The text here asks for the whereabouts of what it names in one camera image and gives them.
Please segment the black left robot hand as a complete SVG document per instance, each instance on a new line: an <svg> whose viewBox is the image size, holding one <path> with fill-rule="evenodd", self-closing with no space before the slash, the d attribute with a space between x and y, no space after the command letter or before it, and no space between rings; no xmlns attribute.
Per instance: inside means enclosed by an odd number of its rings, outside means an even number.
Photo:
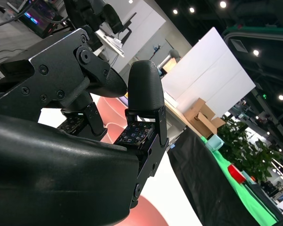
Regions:
<svg viewBox="0 0 283 226"><path fill-rule="evenodd" d="M103 0L64 0L64 5L74 28L86 31L92 50L103 45L96 35L101 24L107 23L114 34L124 27L114 8Z"/></svg>

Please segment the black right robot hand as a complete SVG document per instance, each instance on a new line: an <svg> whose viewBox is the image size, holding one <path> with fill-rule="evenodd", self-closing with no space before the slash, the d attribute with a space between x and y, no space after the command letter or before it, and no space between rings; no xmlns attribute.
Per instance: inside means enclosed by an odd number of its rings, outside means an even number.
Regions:
<svg viewBox="0 0 283 226"><path fill-rule="evenodd" d="M129 80L85 30L47 37L0 63L0 226L109 226L138 204L168 145L150 60Z"/></svg>

